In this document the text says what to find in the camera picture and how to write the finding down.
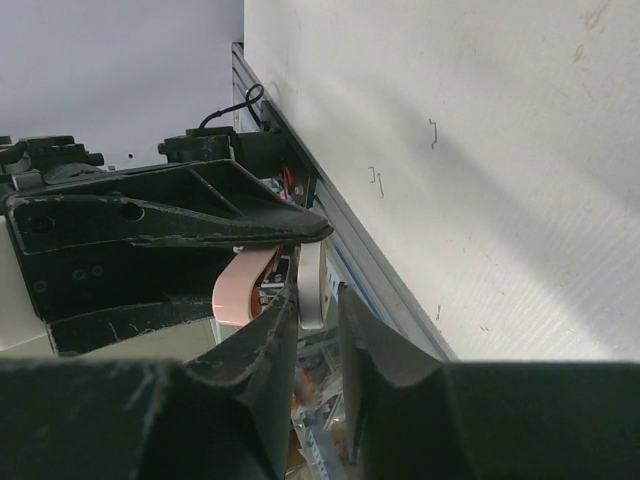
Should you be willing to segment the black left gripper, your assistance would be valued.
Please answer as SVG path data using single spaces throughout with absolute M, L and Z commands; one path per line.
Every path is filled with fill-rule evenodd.
M 58 356 L 213 320 L 213 286 L 233 248 L 314 243 L 333 231 L 233 160 L 15 192 L 4 213 Z

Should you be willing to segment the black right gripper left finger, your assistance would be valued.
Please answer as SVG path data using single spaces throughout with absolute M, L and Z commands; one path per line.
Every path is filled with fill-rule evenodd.
M 281 479 L 298 295 L 198 358 L 5 359 L 5 479 Z

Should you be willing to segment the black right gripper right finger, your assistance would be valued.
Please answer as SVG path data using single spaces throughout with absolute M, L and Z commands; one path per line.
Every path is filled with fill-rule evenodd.
M 362 479 L 635 479 L 639 367 L 436 359 L 338 296 L 349 450 Z

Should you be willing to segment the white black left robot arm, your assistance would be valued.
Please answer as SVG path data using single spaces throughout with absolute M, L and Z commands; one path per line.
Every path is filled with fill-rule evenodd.
M 70 135 L 1 144 L 1 347 L 47 338 L 77 356 L 213 317 L 238 247 L 314 243 L 332 231 L 265 179 L 273 132 L 190 130 L 156 152 L 97 153 Z

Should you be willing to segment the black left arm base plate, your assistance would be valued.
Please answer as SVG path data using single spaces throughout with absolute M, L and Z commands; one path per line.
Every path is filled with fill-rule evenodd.
M 272 101 L 261 102 L 259 119 L 256 131 L 238 134 L 240 162 L 259 179 L 278 179 L 282 194 L 310 209 L 319 179 L 311 157 Z

